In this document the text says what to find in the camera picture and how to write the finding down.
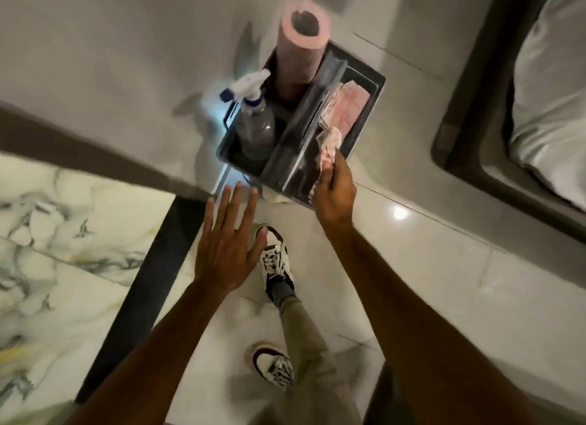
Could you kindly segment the dark grey cleaning caddy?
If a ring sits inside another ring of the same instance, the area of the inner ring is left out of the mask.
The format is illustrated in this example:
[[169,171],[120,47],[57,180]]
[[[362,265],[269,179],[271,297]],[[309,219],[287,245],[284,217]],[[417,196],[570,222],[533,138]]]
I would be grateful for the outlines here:
[[241,120],[238,102],[231,103],[224,116],[226,134],[217,149],[217,157],[250,178],[252,184],[266,186],[311,208],[309,193],[319,176],[319,116],[335,86],[350,81],[364,88],[369,99],[341,144],[341,153],[348,159],[385,86],[385,77],[333,42],[327,43],[317,75],[299,100],[289,103],[282,100],[273,79],[262,84],[263,97],[276,120],[277,144],[267,159],[254,161],[244,155],[236,133]]

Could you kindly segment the person's right forearm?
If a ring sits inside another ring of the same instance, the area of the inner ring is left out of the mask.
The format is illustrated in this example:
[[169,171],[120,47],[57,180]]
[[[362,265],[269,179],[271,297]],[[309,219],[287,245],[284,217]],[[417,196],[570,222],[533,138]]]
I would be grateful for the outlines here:
[[418,425],[535,425],[524,394],[352,222],[321,225]]

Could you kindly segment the blue grey sock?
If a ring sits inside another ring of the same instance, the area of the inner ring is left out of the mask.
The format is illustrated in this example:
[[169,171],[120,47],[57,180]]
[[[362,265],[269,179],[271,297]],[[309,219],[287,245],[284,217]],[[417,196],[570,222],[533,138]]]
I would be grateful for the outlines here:
[[294,284],[289,280],[271,280],[267,282],[266,293],[269,299],[278,310],[281,310],[282,304],[289,298],[296,298]]

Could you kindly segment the person's left hand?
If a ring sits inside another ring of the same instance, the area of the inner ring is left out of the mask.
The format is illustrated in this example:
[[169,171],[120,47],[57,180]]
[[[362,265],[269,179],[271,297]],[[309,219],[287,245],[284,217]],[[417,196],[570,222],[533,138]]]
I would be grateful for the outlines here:
[[219,202],[215,201],[213,228],[205,239],[202,239],[201,227],[194,265],[195,279],[191,287],[204,297],[225,297],[228,292],[239,288],[250,275],[245,269],[245,256],[251,247],[248,240],[253,230],[259,195],[257,189],[251,189],[239,226],[235,223],[235,229],[229,230],[229,203],[235,186],[226,185]]

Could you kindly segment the person's right hand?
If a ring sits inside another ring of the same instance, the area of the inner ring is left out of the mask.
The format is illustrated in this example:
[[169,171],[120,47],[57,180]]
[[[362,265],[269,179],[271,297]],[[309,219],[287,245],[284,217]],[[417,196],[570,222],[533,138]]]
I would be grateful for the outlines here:
[[350,189],[317,189],[313,206],[320,225],[327,235],[353,227],[353,208],[357,189],[353,182]]

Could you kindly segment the black white sneaker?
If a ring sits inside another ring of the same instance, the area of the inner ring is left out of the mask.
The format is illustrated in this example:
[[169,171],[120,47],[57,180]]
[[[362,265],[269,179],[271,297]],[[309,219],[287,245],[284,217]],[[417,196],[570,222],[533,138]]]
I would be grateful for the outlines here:
[[274,227],[268,224],[262,224],[255,232],[256,237],[262,229],[267,230],[267,245],[260,255],[259,269],[265,292],[270,300],[273,300],[273,294],[271,292],[273,284],[278,281],[284,281],[291,290],[294,290],[294,279],[283,236]]
[[272,386],[286,392],[294,384],[294,369],[288,356],[274,345],[254,345],[250,359],[253,369]]

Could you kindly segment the pink paper towel roll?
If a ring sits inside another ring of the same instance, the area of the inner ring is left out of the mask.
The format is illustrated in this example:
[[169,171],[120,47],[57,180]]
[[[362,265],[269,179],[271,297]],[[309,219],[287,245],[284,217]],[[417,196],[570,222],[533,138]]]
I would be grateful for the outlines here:
[[315,77],[332,24],[328,13],[311,0],[288,4],[280,19],[275,55],[275,89],[285,102],[297,101]]

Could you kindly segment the clear spray bottle white trigger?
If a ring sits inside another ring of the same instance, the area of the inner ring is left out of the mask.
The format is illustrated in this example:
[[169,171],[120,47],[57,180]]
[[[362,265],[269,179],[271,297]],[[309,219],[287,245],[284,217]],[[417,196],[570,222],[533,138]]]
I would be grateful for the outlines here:
[[274,112],[261,91],[270,75],[266,68],[245,74],[219,95],[224,103],[240,103],[236,134],[245,157],[256,162],[268,160],[277,141]]

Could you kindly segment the pink white cloth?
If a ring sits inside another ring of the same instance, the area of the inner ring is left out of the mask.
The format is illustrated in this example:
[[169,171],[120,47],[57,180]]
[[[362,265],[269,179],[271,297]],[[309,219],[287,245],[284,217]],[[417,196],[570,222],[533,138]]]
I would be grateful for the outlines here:
[[318,186],[320,176],[325,169],[332,169],[335,163],[336,151],[343,142],[343,135],[340,129],[334,126],[319,126],[319,133],[316,138],[319,147],[317,165],[319,175],[309,192],[309,203],[313,206],[313,196]]

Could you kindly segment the folded pink cloth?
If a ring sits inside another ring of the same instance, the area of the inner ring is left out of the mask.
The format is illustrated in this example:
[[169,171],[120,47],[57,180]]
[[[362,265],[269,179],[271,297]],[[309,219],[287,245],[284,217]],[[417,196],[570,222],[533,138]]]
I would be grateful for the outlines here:
[[323,130],[338,129],[344,139],[355,125],[370,99],[370,93],[355,80],[339,82],[326,100],[319,117]]

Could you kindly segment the person's left forearm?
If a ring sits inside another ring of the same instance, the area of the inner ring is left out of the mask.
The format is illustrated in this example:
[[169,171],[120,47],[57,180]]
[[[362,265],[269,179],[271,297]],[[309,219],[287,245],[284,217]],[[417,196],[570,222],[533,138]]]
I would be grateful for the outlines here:
[[242,280],[197,278],[66,425],[164,425],[205,329]]

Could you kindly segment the white bedding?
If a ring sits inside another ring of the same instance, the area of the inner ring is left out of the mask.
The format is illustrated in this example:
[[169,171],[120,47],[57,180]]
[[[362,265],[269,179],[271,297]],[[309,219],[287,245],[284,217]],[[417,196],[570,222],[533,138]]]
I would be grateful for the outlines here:
[[586,213],[586,0],[547,0],[513,70],[511,159]]

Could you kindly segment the beige trousers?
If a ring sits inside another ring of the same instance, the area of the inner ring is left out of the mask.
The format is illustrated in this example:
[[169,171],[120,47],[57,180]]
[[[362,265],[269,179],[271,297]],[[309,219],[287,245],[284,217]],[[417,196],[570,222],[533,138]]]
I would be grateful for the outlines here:
[[362,425],[348,381],[300,300],[287,299],[280,318],[294,369],[294,384],[281,390],[283,425]]

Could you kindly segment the dark brown bed frame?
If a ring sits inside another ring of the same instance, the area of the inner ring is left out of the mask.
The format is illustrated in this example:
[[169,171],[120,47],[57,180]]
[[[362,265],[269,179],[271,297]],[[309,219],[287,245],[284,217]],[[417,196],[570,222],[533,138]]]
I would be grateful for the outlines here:
[[434,163],[541,224],[586,244],[586,214],[509,157],[513,66],[546,0],[492,0],[431,148]]

